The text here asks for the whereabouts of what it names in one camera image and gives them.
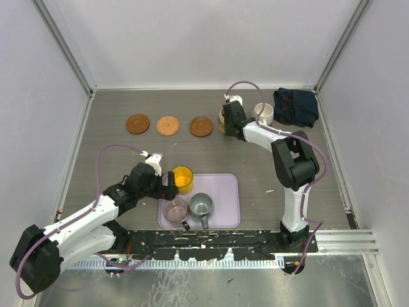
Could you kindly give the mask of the white ceramic mug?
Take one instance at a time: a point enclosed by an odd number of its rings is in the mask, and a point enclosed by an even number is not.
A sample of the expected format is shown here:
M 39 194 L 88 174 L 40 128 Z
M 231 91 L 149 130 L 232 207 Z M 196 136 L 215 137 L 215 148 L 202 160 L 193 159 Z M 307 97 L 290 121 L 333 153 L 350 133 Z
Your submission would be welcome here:
M 252 117 L 257 118 L 263 125 L 270 125 L 274 119 L 274 108 L 270 104 L 257 104 L 252 110 Z

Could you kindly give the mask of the beige ceramic mug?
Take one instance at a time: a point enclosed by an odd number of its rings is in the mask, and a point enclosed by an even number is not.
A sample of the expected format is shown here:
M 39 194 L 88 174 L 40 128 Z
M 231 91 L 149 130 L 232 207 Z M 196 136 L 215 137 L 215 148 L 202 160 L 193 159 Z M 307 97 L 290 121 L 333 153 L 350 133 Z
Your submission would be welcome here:
M 219 124 L 224 126 L 224 109 L 221 108 L 218 115 Z

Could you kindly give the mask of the grey green ceramic mug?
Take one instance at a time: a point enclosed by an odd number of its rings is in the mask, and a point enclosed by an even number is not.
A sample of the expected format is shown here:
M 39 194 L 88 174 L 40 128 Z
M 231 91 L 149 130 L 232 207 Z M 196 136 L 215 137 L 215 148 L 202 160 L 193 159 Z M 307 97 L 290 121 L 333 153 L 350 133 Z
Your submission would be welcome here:
M 209 229 L 209 218 L 213 214 L 214 204 L 212 198 L 206 193 L 197 193 L 189 201 L 190 215 L 199 220 L 202 227 Z

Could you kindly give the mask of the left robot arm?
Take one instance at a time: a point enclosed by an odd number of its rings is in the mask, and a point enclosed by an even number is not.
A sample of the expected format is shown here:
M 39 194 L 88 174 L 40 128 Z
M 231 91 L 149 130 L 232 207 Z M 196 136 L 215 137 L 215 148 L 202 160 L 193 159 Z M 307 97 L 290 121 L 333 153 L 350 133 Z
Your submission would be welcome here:
M 71 216 L 43 228 L 27 227 L 10 259 L 19 297 L 31 299 L 48 289 L 67 267 L 84 257 L 106 250 L 122 253 L 128 246 L 127 231 L 116 218 L 143 198 L 173 200 L 177 194 L 172 171 L 164 185 L 151 164 L 140 162 L 121 182 L 98 193 L 95 201 Z

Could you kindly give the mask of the wooden coaster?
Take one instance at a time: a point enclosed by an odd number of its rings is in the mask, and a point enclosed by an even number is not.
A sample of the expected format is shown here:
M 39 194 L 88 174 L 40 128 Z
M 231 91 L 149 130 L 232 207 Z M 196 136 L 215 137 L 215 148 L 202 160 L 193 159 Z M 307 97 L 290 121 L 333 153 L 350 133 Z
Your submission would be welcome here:
M 149 126 L 150 120 L 145 114 L 134 114 L 126 122 L 126 129 L 131 134 L 142 134 Z
M 195 117 L 189 124 L 189 131 L 195 137 L 206 137 L 213 131 L 213 122 L 205 116 Z

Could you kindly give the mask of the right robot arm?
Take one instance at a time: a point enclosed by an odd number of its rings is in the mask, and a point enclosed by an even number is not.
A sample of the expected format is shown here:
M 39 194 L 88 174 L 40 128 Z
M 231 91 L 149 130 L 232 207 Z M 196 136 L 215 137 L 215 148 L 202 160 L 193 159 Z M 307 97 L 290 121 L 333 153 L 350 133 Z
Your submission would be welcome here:
M 275 174 L 284 187 L 284 215 L 279 239 L 283 249 L 296 251 L 309 237 L 307 206 L 311 183 L 320 171 L 311 142 L 304 132 L 274 130 L 248 118 L 240 97 L 223 105 L 224 133 L 272 153 Z

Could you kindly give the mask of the yellow glass mug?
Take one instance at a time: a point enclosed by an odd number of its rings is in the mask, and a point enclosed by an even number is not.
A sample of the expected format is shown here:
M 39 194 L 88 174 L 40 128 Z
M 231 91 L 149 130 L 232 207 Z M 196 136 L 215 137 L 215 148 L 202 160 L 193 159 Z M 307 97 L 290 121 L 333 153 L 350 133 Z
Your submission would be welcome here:
M 188 194 L 193 190 L 194 174 L 186 166 L 177 166 L 173 169 L 174 181 L 179 190 L 179 194 Z

